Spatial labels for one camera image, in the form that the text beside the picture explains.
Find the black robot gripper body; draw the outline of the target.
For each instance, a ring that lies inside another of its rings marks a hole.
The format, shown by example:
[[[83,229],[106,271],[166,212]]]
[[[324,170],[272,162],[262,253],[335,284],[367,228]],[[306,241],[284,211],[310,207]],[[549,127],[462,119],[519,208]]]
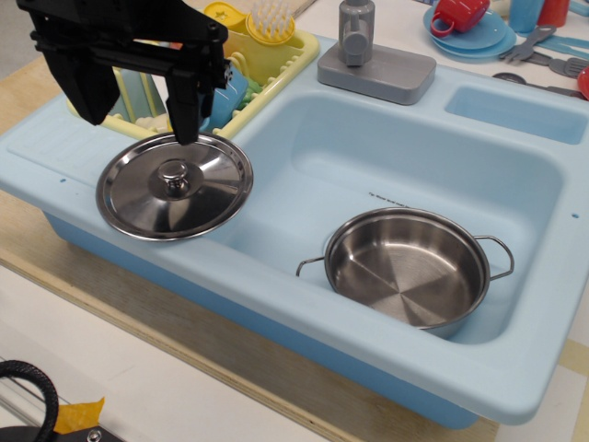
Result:
[[[44,54],[160,76],[186,72],[224,88],[226,27],[183,1],[18,1]]]

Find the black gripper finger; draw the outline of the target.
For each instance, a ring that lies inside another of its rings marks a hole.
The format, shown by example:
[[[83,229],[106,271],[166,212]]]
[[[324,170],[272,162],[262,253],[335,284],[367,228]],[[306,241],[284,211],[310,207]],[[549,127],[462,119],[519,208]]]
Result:
[[[177,141],[188,145],[198,140],[203,121],[211,115],[214,89],[196,73],[172,69],[166,75],[167,109]]]
[[[111,49],[86,48],[45,51],[44,58],[78,115],[93,125],[102,124],[120,96],[113,71],[119,55]]]

